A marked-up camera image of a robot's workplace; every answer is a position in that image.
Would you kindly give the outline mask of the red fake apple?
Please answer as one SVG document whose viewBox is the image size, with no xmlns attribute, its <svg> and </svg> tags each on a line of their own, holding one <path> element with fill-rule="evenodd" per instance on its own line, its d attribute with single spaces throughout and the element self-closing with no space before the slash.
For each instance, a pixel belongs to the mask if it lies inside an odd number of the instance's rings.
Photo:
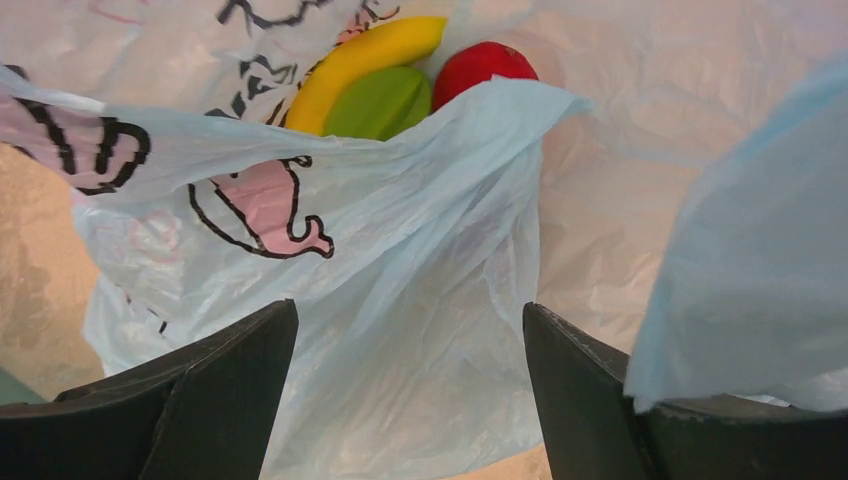
<svg viewBox="0 0 848 480">
<path fill-rule="evenodd" d="M 519 51 L 498 42 L 481 42 L 457 52 L 442 66 L 433 85 L 431 111 L 439 110 L 464 91 L 495 76 L 539 80 L 535 69 Z"/>
</svg>

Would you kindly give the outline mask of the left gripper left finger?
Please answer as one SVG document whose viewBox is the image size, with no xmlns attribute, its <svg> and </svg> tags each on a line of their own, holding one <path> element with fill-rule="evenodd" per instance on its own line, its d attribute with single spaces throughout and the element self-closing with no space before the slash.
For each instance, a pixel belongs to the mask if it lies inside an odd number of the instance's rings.
<svg viewBox="0 0 848 480">
<path fill-rule="evenodd" d="M 1 409 L 5 479 L 256 479 L 292 360 L 293 301 L 39 404 Z"/>
</svg>

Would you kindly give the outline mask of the light blue plastic bag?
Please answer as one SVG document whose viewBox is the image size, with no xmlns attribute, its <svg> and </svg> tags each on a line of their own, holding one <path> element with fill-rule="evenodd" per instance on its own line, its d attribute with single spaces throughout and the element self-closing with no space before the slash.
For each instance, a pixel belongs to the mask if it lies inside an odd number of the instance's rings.
<svg viewBox="0 0 848 480">
<path fill-rule="evenodd" d="M 497 76 L 385 141 L 294 131 L 415 16 Z M 630 410 L 847 404 L 843 1 L 5 1 L 1 139 L 63 179 L 106 373 L 275 300 L 265 479 L 439 479 L 542 443 L 522 310 L 635 361 Z"/>
</svg>

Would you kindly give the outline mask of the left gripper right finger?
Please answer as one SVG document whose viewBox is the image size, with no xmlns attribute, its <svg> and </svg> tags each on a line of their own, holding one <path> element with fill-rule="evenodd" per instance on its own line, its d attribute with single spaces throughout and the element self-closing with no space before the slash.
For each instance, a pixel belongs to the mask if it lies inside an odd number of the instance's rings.
<svg viewBox="0 0 848 480">
<path fill-rule="evenodd" d="M 844 479 L 847 413 L 721 395 L 637 415 L 627 354 L 537 303 L 523 335 L 555 479 Z"/>
</svg>

